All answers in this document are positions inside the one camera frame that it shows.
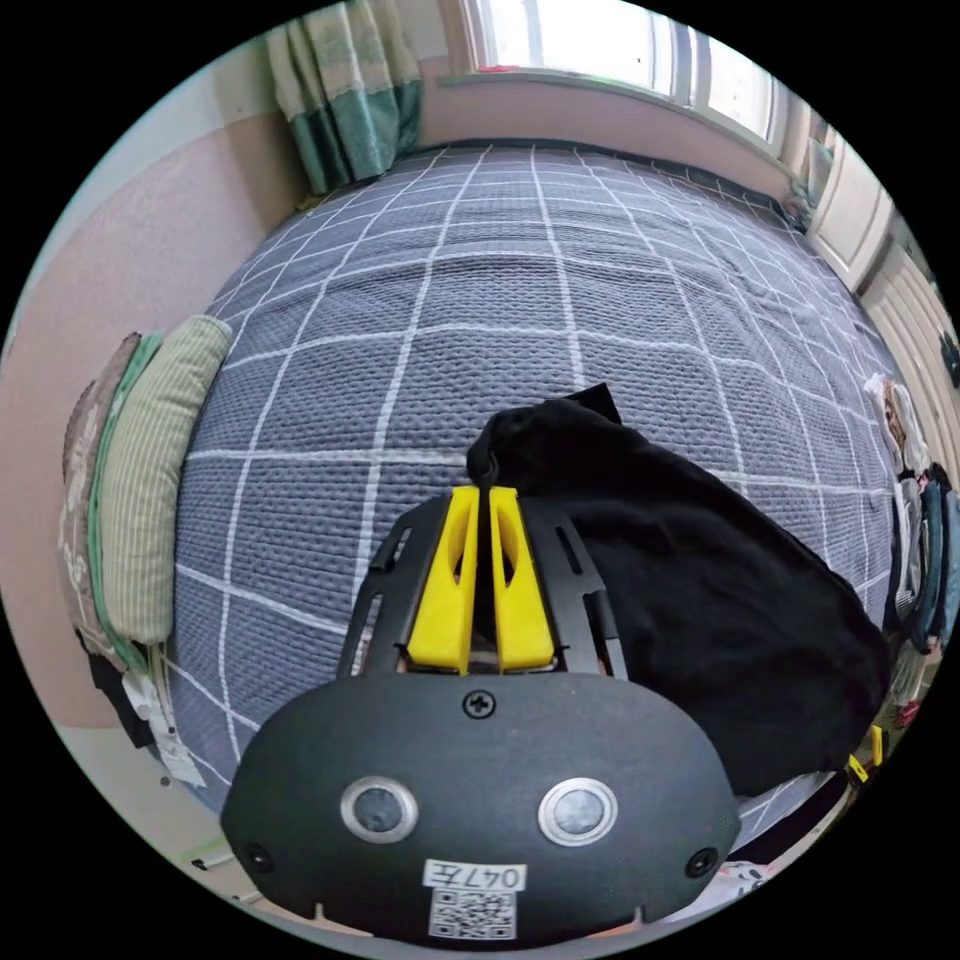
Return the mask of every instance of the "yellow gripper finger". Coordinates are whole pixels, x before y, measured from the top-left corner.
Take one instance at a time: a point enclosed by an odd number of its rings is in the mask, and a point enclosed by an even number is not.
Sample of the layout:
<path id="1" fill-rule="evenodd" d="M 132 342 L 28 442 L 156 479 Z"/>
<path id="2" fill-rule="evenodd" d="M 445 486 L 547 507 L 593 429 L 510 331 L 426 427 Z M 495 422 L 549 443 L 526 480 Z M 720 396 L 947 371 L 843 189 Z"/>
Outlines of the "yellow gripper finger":
<path id="1" fill-rule="evenodd" d="M 517 491 L 510 487 L 490 490 L 490 535 L 500 672 L 549 667 L 553 636 Z"/>
<path id="2" fill-rule="evenodd" d="M 479 513 L 477 487 L 455 487 L 407 644 L 407 655 L 419 667 L 467 672 Z"/>

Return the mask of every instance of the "label sticker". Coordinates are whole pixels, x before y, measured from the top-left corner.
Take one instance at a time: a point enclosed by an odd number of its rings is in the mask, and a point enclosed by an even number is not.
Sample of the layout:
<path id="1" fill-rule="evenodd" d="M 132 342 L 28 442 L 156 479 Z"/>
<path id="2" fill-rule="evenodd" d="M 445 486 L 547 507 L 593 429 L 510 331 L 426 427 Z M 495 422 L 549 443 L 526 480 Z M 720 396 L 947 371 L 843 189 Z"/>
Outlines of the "label sticker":
<path id="1" fill-rule="evenodd" d="M 423 885 L 442 890 L 522 893 L 527 887 L 527 865 L 427 860 L 423 865 Z"/>
<path id="2" fill-rule="evenodd" d="M 427 860 L 423 885 L 433 888 L 431 937 L 516 939 L 517 894 L 527 886 L 526 864 Z"/>
<path id="3" fill-rule="evenodd" d="M 435 887 L 430 903 L 430 936 L 452 940 L 514 940 L 517 895 Z"/>

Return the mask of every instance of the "pillow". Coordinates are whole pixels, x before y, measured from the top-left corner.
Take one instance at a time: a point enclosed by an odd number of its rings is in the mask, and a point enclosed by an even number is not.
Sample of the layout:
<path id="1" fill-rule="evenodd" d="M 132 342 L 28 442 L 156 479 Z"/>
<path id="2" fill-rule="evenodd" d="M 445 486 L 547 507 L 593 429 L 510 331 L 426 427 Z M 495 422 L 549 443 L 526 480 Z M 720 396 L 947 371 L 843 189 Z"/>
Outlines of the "pillow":
<path id="1" fill-rule="evenodd" d="M 230 347 L 230 328 L 191 317 L 131 389 L 100 492 L 103 597 L 113 628 L 146 646 L 173 631 L 177 497 L 194 424 Z"/>
<path id="2" fill-rule="evenodd" d="M 140 334 L 130 334 L 100 376 L 87 385 L 70 414 L 63 443 L 64 500 L 57 537 L 58 566 L 70 622 L 88 653 L 106 657 L 121 672 L 127 665 L 97 616 L 90 578 L 87 514 L 100 438 L 114 395 L 139 346 Z"/>

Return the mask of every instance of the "green curtain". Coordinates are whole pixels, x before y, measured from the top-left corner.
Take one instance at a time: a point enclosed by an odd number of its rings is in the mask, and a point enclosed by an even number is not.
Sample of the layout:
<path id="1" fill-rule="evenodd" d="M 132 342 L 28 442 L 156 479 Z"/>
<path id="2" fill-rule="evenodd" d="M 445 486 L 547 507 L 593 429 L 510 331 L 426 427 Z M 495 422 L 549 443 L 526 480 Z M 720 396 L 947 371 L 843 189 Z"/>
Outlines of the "green curtain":
<path id="1" fill-rule="evenodd" d="M 396 0 L 347 0 L 267 35 L 277 102 L 315 194 L 385 173 L 416 147 L 420 65 Z"/>

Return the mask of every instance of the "gray bedspread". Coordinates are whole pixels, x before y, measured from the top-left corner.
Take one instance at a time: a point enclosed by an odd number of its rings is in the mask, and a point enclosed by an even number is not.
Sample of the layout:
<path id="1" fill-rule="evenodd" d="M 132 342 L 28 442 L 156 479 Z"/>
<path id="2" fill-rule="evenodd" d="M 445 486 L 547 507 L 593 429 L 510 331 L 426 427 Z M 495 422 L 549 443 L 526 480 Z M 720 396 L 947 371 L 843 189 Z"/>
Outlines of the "gray bedspread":
<path id="1" fill-rule="evenodd" d="M 235 339 L 183 473 L 164 663 L 214 809 L 258 726 L 333 676 L 379 539 L 503 407 L 606 381 L 881 619 L 894 477 L 862 384 L 896 367 L 769 199 L 585 149 L 430 151 L 288 220 L 210 312 Z M 821 780 L 745 801 L 744 836 Z"/>

